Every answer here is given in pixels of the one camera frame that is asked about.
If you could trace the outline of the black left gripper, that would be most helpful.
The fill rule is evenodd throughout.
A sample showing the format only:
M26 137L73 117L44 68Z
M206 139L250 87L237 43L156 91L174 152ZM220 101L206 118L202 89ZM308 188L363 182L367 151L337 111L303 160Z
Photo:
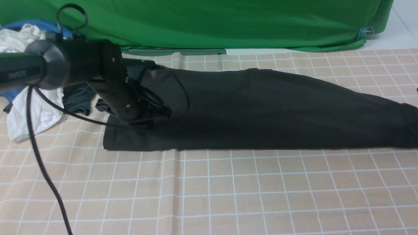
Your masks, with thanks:
M137 111L134 119L127 121L127 123L138 129L152 129L155 119L169 119L172 113L171 108L167 107L155 92L141 84L146 73L163 69L164 66L151 60L131 58L124 59L124 64L127 68L125 84L134 97L134 110Z

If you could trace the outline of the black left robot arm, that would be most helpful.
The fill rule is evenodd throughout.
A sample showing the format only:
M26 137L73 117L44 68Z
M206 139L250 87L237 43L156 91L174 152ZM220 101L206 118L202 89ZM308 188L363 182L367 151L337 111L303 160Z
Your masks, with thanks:
M128 130L151 130L154 121L169 119L172 111L157 94L141 85L147 71L161 69L151 60L123 58L107 40L38 40L23 53L2 53L1 92L30 86L54 90L88 84L106 103L104 112L120 124L90 122Z

